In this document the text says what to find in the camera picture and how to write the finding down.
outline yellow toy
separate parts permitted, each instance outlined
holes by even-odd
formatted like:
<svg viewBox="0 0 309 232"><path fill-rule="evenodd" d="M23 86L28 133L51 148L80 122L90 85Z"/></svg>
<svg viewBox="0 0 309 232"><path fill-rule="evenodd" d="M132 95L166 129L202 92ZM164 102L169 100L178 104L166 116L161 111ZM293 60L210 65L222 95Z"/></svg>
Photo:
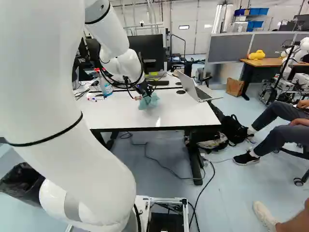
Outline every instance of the yellow toy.
<svg viewBox="0 0 309 232"><path fill-rule="evenodd" d="M252 52L248 55L248 59L263 59L265 57L265 53L262 50L257 50L256 52Z"/></svg>

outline laptop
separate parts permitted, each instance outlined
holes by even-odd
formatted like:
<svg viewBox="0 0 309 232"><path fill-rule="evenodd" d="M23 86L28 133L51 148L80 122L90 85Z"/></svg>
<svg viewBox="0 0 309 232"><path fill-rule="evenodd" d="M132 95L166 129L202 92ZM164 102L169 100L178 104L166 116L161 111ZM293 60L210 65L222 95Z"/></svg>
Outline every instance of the laptop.
<svg viewBox="0 0 309 232"><path fill-rule="evenodd" d="M197 102L207 102L222 98L222 96L218 96L207 86L195 86L194 80L191 77L180 71L176 72L176 75L182 83L183 89Z"/></svg>

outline office cubicle partition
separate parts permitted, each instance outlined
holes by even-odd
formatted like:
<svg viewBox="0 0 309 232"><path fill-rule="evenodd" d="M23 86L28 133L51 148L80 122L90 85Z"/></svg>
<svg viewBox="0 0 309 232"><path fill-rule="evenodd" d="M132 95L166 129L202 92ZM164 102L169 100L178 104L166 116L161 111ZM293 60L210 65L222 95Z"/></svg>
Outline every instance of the office cubicle partition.
<svg viewBox="0 0 309 232"><path fill-rule="evenodd" d="M283 43L300 41L309 37L309 32L267 31L212 34L206 54L204 74L211 72L212 88L225 88L227 78L238 79L241 76L243 63L251 52L263 50L268 58L280 57Z"/></svg>

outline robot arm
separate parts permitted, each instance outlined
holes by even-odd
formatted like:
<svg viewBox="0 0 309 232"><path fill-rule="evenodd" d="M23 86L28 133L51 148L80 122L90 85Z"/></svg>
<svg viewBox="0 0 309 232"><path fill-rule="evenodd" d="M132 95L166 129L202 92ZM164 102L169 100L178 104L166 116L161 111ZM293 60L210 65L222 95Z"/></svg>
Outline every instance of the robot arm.
<svg viewBox="0 0 309 232"><path fill-rule="evenodd" d="M287 57L292 48L287 48L281 53L282 57ZM299 46L295 46L293 53L288 61L288 65L299 63L305 55L309 54L309 37L306 37L300 41Z"/></svg>
<svg viewBox="0 0 309 232"><path fill-rule="evenodd" d="M3 2L0 131L47 178L40 200L49 214L87 231L120 232L132 215L134 177L91 133L71 90L85 12L103 60L126 53L126 35L107 0L28 0L17 8Z"/></svg>
<svg viewBox="0 0 309 232"><path fill-rule="evenodd" d="M139 94L151 95L142 63L132 49L119 19L108 0L86 0L85 24L90 33L101 44L100 62L116 79L125 83L124 76Z"/></svg>

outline person's hand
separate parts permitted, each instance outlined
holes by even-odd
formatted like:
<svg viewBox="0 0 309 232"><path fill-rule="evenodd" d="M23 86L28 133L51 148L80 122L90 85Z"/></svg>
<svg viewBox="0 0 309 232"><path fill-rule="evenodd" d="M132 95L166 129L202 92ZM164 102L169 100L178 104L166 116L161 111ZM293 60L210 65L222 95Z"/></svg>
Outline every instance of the person's hand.
<svg viewBox="0 0 309 232"><path fill-rule="evenodd" d="M305 118L297 118L294 119L292 122L290 122L291 126L296 126L296 125L303 125L309 127L309 120Z"/></svg>
<svg viewBox="0 0 309 232"><path fill-rule="evenodd" d="M297 104L298 109L305 109L309 107L309 100L300 100Z"/></svg>

